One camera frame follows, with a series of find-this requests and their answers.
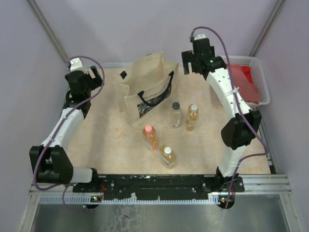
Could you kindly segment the amber bottle white cap tall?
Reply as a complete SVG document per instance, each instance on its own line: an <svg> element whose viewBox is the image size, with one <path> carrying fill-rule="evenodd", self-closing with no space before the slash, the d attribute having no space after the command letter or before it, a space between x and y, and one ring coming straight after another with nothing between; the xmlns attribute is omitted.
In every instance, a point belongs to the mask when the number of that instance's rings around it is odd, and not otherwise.
<svg viewBox="0 0 309 232"><path fill-rule="evenodd" d="M198 106L196 104L191 104L188 107L186 116L187 131L192 131L194 129L197 119L198 119Z"/></svg>

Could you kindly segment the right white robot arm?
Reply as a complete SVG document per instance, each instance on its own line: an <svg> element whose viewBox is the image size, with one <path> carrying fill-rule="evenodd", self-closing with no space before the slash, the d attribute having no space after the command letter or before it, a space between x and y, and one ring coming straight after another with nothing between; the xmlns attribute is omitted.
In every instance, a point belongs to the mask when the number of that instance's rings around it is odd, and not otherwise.
<svg viewBox="0 0 309 232"><path fill-rule="evenodd" d="M228 122L221 130L225 153L210 187L213 191L227 191L237 179L234 171L247 146L255 138L262 116L251 109L231 84L226 61L221 56L215 56L209 39L199 34L191 37L190 41L193 49L182 52L184 73L202 75L228 116Z"/></svg>

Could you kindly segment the beige canvas tote bag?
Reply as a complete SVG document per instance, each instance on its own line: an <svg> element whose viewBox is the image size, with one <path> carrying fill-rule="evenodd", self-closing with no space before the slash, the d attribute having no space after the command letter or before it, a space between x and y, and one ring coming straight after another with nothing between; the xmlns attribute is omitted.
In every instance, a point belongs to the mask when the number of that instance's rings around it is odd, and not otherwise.
<svg viewBox="0 0 309 232"><path fill-rule="evenodd" d="M114 81L121 114L137 127L177 95L179 64L164 53L148 54L123 70Z"/></svg>

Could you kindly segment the clear bottle dark cap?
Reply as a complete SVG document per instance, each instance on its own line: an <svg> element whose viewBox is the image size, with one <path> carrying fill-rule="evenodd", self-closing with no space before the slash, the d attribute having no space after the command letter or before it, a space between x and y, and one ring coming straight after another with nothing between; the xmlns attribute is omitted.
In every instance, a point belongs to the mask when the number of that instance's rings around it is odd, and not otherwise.
<svg viewBox="0 0 309 232"><path fill-rule="evenodd" d="M180 127L182 121L182 110L178 102L171 105L170 123L173 129Z"/></svg>

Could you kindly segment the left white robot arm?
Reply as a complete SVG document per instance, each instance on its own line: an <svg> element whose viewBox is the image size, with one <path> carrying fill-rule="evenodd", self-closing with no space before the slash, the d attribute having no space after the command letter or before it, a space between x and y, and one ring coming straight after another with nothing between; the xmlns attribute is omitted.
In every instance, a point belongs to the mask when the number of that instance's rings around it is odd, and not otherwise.
<svg viewBox="0 0 309 232"><path fill-rule="evenodd" d="M96 169L73 166L66 150L89 112L93 98L91 92L102 88L103 76L95 66L87 70L83 65L70 65L70 73L65 75L70 89L60 119L41 145L33 146L29 151L36 189L49 189L39 187L40 183L50 184L50 188L83 184L91 192L99 189L100 179Z"/></svg>

